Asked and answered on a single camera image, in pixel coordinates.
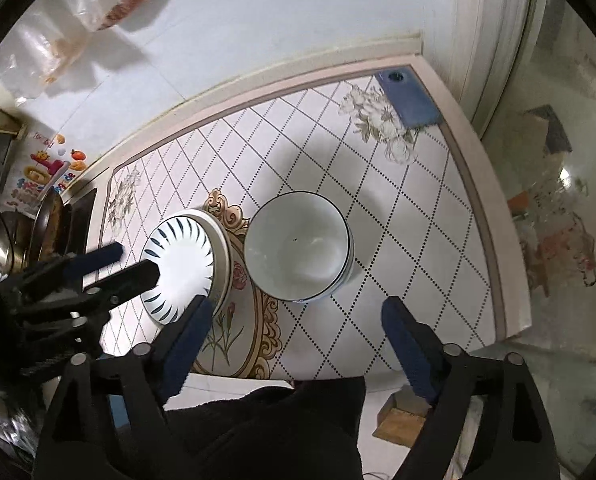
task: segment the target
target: stacked plate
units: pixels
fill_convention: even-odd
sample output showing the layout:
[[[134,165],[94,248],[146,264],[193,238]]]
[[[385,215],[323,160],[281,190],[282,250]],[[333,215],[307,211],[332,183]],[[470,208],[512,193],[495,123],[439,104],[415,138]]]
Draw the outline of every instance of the stacked plate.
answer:
[[[233,259],[226,231],[202,210],[185,210],[165,218],[147,238],[140,259],[158,264],[157,285],[140,295],[151,318],[174,322],[197,295],[214,305],[214,316],[231,290]]]

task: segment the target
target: wall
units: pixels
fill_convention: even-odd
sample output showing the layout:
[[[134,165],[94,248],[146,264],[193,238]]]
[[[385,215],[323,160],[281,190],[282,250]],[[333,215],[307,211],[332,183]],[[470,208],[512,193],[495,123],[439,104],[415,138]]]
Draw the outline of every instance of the wall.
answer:
[[[70,72],[39,98],[15,108],[0,85],[0,106],[39,134],[20,156],[26,168],[37,148],[60,148],[49,146],[56,133],[66,140],[62,156],[81,151],[89,165],[197,94],[308,52],[422,31],[425,57],[446,76],[456,62],[455,1],[149,0],[120,26],[95,33]]]

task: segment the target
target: metal pot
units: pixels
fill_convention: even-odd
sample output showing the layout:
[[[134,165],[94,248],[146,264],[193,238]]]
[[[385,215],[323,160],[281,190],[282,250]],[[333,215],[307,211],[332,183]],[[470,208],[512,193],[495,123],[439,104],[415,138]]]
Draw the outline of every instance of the metal pot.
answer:
[[[1,274],[15,274],[23,270],[33,226],[34,221],[18,211],[0,213]]]

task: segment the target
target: table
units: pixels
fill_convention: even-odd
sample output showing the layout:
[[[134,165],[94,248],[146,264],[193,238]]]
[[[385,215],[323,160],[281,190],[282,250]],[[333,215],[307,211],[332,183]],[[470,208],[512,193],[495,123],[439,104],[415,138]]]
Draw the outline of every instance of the table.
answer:
[[[500,339],[495,311],[502,307],[494,303],[497,280],[504,283],[496,272],[504,269],[487,249],[490,215],[478,214],[478,194],[466,191],[472,180],[465,187],[465,172],[458,170],[464,160],[449,147],[455,144],[449,125],[417,134],[411,164],[389,161],[382,144],[364,142],[340,113],[352,85],[379,90],[374,76],[363,76],[272,98],[203,124],[115,172],[108,203],[121,187],[129,189],[130,212],[107,207],[101,242],[115,239],[127,250],[100,277],[137,261],[161,218],[185,208],[203,207],[229,232],[234,286],[195,371],[310,380],[399,370],[380,324],[380,306],[391,295],[401,296],[444,342],[473,351]],[[332,200],[355,240],[349,282],[306,305],[262,293],[242,257],[248,219],[291,190]],[[114,309],[102,344],[124,354],[158,330],[134,298]]]

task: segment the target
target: bowl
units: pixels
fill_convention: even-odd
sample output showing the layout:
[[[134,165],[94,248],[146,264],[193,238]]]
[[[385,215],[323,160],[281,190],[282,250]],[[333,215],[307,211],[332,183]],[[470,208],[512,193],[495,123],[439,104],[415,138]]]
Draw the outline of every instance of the bowl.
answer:
[[[245,265],[251,280],[283,301],[306,303],[333,294],[353,267],[353,236],[344,215],[316,193],[271,199],[249,221]]]
[[[158,264],[156,286],[140,295],[151,318],[174,322],[197,295],[206,296],[214,316],[231,289],[231,245],[209,213],[185,210],[165,218],[148,237],[140,259]]]

